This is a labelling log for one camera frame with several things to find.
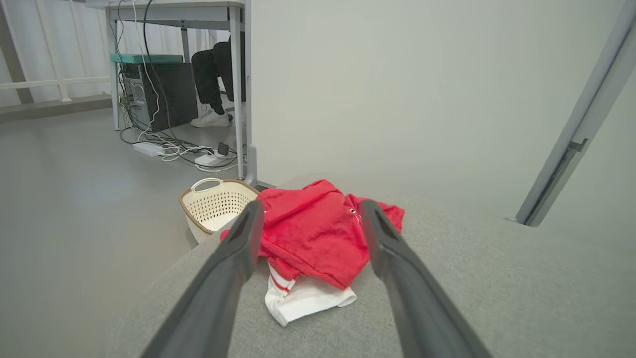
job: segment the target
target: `red hoodie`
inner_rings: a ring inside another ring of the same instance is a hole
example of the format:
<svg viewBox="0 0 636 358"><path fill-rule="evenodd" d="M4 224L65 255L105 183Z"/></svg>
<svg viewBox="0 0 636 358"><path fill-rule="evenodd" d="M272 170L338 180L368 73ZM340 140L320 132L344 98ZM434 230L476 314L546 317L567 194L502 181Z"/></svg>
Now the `red hoodie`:
<svg viewBox="0 0 636 358"><path fill-rule="evenodd" d="M257 200L265 209L260 255L286 280L313 276L345 289L369 261L357 212L364 198L319 180L300 190L267 189ZM378 204L402 231L404 210Z"/></svg>

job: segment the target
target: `gray fabric surface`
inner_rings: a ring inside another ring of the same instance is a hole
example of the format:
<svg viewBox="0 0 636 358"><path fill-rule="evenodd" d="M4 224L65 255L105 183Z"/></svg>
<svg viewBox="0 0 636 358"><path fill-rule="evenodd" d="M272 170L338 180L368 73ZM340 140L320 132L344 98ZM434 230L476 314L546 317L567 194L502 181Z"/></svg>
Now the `gray fabric surface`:
<svg viewBox="0 0 636 358"><path fill-rule="evenodd" d="M495 357L633 357L636 323L633 252L603 240L550 234L501 218L440 210L417 196L337 176L343 192L406 209L403 235ZM218 243L214 237L161 276L114 332L111 357L137 357ZM369 265L352 288L355 303L283 328L263 298L267 265L244 286L230 357L401 357L388 297Z"/></svg>

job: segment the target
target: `black pants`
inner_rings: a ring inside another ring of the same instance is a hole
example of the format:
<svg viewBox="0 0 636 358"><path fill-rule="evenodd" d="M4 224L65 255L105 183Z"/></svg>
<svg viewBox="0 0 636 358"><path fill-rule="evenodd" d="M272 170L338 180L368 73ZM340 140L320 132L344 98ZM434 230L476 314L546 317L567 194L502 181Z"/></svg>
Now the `black pants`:
<svg viewBox="0 0 636 358"><path fill-rule="evenodd" d="M240 33L241 46L241 101L245 101L245 33ZM218 77L221 77L228 99L234 102L232 84L232 50L230 42L219 42L212 50L199 51L192 56L192 70L195 75L195 85L199 101L207 103L212 109L222 115L225 111L221 103L221 91Z"/></svg>

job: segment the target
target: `power adapter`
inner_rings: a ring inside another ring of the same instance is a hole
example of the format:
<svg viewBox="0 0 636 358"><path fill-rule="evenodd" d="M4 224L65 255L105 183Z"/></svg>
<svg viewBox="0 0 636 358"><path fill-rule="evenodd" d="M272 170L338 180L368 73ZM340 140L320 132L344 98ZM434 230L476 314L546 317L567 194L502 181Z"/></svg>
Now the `power adapter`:
<svg viewBox="0 0 636 358"><path fill-rule="evenodd" d="M219 148L216 151L221 155L228 155L230 153L230 146L223 142L220 142Z"/></svg>
<svg viewBox="0 0 636 358"><path fill-rule="evenodd" d="M195 163L200 166L217 166L220 163L225 161L225 159L215 157L213 155L201 155L199 158L195 159Z"/></svg>
<svg viewBox="0 0 636 358"><path fill-rule="evenodd" d="M157 155L165 155L165 150L154 143L135 143L132 145L136 151L142 152L150 157L156 157Z"/></svg>

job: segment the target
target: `white desk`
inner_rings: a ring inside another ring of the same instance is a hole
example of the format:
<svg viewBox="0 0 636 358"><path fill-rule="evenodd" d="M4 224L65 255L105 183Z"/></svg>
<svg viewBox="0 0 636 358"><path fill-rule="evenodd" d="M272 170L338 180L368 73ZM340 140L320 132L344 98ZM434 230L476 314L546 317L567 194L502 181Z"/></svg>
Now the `white desk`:
<svg viewBox="0 0 636 358"><path fill-rule="evenodd" d="M122 21L144 21L148 1L140 0L135 2L133 9L131 1L122 2L119 0L109 3L86 4L88 7L105 9L106 11L106 33L108 53L115 54L117 44L119 19ZM244 0L236 1L214 1L214 0L155 0L150 4L147 24L166 25L181 28L181 38L183 42L184 60L190 62L190 49L188 48L187 29L210 29L228 30L230 32L230 45L232 48L232 82L234 98L241 98L241 70L240 70L240 32L244 31L241 20L241 9L245 8ZM113 97L113 121L115 129L119 130L119 107L117 98L117 64L110 66L111 93ZM243 128L241 120L243 118L241 105L234 106L234 120L237 136L237 156L238 156L238 177L244 178L243 165Z"/></svg>

